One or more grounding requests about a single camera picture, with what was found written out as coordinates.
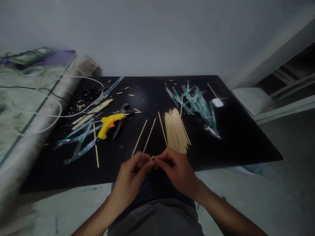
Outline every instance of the orange trigger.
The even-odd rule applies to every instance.
[[[108,126],[109,128],[116,127],[114,121]]]

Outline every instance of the person's right hand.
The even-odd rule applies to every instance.
[[[166,172],[175,188],[195,200],[202,182],[194,173],[187,156],[167,147],[156,157],[154,162]],[[174,166],[171,167],[166,160],[172,161]]]

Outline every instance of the concrete floor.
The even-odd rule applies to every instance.
[[[283,155],[267,163],[265,176],[229,169],[197,176],[268,235],[315,235],[315,109],[260,125]],[[2,235],[70,235],[110,194],[111,185],[74,188],[20,207]],[[222,235],[203,207],[198,208],[205,235]]]

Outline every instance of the smartphone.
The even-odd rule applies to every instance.
[[[209,82],[207,85],[216,98],[219,98],[219,99],[228,98],[227,94],[224,92],[224,90],[221,88],[221,86],[217,82]]]

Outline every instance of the black table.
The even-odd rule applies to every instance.
[[[95,77],[95,79],[108,85],[109,80],[111,80],[109,84],[113,84],[118,77]],[[112,96],[114,101],[103,111],[116,111],[124,103],[129,103],[131,109],[136,108],[142,113],[128,117],[126,125],[115,140],[105,140],[102,145],[98,146],[99,168],[96,164],[94,147],[78,160],[63,165],[63,161],[72,156],[76,143],[63,145],[57,150],[53,150],[53,148],[57,140],[63,139],[72,131],[66,125],[78,117],[60,118],[48,140],[48,145],[44,146],[21,191],[43,191],[114,182],[121,163],[131,157],[146,119],[148,122],[136,151],[143,151],[153,120],[157,118],[146,153],[150,155],[162,153],[166,144],[157,112],[164,114],[170,108],[175,107],[165,90],[164,83],[167,83],[169,89],[175,86],[176,90],[181,93],[180,85],[187,84],[187,79],[190,80],[190,86],[197,85],[200,90],[207,91],[203,95],[206,101],[215,98],[207,86],[208,82],[217,82],[228,95],[227,99],[222,100],[223,107],[214,108],[218,132],[222,137],[221,141],[187,115],[183,115],[184,126],[192,144],[189,146],[187,156],[194,171],[283,159],[218,76],[125,77],[107,97]],[[84,90],[94,88],[99,88],[99,84],[83,79],[63,115],[74,111],[70,107],[76,107],[77,102],[83,100]],[[90,142],[93,138],[94,136],[91,134],[85,143]]]

